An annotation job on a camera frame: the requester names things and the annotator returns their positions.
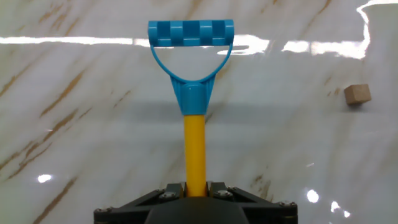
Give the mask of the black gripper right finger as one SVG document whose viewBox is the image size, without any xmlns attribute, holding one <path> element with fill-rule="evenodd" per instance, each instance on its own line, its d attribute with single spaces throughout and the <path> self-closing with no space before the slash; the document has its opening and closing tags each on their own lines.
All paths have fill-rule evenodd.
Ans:
<svg viewBox="0 0 398 224">
<path fill-rule="evenodd" d="M 297 224 L 295 202 L 270 202 L 223 182 L 209 182 L 208 196 L 215 223 Z"/>
</svg>

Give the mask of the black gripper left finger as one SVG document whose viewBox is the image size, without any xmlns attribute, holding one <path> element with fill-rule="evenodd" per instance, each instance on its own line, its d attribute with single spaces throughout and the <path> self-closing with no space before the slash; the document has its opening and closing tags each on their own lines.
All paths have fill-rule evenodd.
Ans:
<svg viewBox="0 0 398 224">
<path fill-rule="evenodd" d="M 145 223 L 150 211 L 186 196 L 186 183 L 167 184 L 164 189 L 155 189 L 121 207 L 103 207 L 94 211 L 94 224 Z"/>
</svg>

